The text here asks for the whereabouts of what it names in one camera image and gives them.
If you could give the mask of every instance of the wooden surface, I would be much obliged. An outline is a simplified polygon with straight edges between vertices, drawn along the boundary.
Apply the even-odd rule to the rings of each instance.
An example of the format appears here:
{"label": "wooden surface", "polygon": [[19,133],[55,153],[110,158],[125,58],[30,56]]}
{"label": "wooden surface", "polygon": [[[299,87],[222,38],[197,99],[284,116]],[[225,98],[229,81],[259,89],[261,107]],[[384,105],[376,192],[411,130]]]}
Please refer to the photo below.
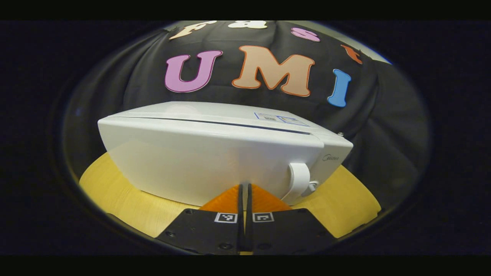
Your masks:
{"label": "wooden surface", "polygon": [[[108,153],[84,172],[80,186],[105,212],[152,237],[162,233],[182,210],[199,208],[136,189]],[[381,209],[368,189],[342,166],[316,192],[292,208],[310,210],[336,238],[371,221]]]}

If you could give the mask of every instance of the white appliance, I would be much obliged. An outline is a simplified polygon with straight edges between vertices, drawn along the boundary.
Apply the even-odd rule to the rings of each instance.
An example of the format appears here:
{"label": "white appliance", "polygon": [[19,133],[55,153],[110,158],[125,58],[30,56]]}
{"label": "white appliance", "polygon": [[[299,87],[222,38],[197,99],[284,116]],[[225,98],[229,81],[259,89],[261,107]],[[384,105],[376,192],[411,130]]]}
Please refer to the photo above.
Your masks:
{"label": "white appliance", "polygon": [[136,188],[197,206],[248,183],[294,205],[353,148],[289,112],[230,104],[166,102],[110,115],[98,126]]}

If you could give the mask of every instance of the pink letter u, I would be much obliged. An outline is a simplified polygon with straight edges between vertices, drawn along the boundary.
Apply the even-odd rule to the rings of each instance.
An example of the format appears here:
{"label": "pink letter u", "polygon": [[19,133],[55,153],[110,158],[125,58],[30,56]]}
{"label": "pink letter u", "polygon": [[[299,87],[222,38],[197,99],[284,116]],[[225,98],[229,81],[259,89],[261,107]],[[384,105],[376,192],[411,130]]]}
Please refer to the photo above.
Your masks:
{"label": "pink letter u", "polygon": [[184,61],[188,60],[190,55],[178,55],[167,60],[167,72],[165,73],[165,86],[167,89],[177,93],[188,93],[203,88],[212,76],[213,64],[217,56],[222,55],[222,51],[206,51],[198,54],[201,63],[198,69],[198,75],[192,81],[185,82],[181,79],[181,71]]}

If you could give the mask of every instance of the letter m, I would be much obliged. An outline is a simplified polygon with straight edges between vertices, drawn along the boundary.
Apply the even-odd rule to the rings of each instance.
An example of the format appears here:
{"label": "letter m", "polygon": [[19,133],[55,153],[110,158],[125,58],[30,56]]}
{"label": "letter m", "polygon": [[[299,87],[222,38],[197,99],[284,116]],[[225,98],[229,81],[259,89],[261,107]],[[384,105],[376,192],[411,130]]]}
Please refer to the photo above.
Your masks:
{"label": "letter m", "polygon": [[257,71],[261,72],[264,82],[269,89],[275,89],[287,77],[287,82],[281,86],[281,91],[300,97],[308,97],[308,78],[310,67],[314,60],[302,55],[291,55],[279,64],[268,48],[259,46],[241,46],[239,50],[245,53],[241,75],[232,81],[238,88],[256,89],[261,83],[256,79]]}

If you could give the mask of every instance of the letter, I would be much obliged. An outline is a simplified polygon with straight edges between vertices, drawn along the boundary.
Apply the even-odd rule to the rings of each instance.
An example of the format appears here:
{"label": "letter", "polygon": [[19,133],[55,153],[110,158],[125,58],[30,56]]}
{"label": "letter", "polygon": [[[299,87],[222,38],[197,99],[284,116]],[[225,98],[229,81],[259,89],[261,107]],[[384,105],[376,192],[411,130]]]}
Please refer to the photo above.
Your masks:
{"label": "letter", "polygon": [[346,53],[351,57],[352,60],[358,62],[359,64],[363,64],[363,62],[358,58],[360,56],[357,52],[355,52],[352,48],[341,45],[344,49],[346,49]]}
{"label": "letter", "polygon": [[228,25],[229,28],[251,28],[251,29],[266,29],[266,21],[262,20],[237,20],[235,23]]}
{"label": "letter", "polygon": [[268,48],[244,45],[239,47],[239,50],[245,53],[245,57],[241,75],[232,81],[233,86],[259,88],[261,83],[256,79],[259,70],[269,89],[275,89],[288,76],[286,84],[281,86],[281,91],[300,97],[310,96],[308,78],[310,67],[315,64],[313,59],[302,55],[291,55],[279,64]]}
{"label": "letter", "polygon": [[351,77],[339,69],[334,69],[332,72],[336,75],[336,82],[334,83],[334,91],[327,98],[327,101],[333,106],[343,108],[346,106],[346,91],[348,91],[348,83],[351,81]]}
{"label": "letter", "polygon": [[308,30],[301,29],[301,28],[292,28],[292,34],[294,36],[298,36],[298,37],[312,40],[315,42],[321,41],[320,38],[317,37],[317,35],[315,33],[308,31]]}
{"label": "letter", "polygon": [[190,34],[192,30],[199,30],[199,29],[203,28],[204,26],[206,26],[206,24],[213,24],[216,22],[217,22],[216,20],[213,20],[213,21],[207,21],[207,22],[198,23],[198,24],[194,24],[194,25],[189,25],[187,27],[184,27],[184,29],[182,31],[180,31],[177,35],[169,38],[169,40],[174,39],[174,38],[178,38],[181,36],[186,36],[186,35]]}
{"label": "letter", "polygon": [[222,55],[222,51],[201,52],[197,56],[201,59],[198,74],[192,81],[185,82],[181,79],[181,71],[184,61],[188,60],[190,55],[178,55],[167,60],[167,72],[165,73],[165,86],[167,89],[177,93],[187,93],[200,90],[209,81],[212,75],[213,64],[217,56]]}

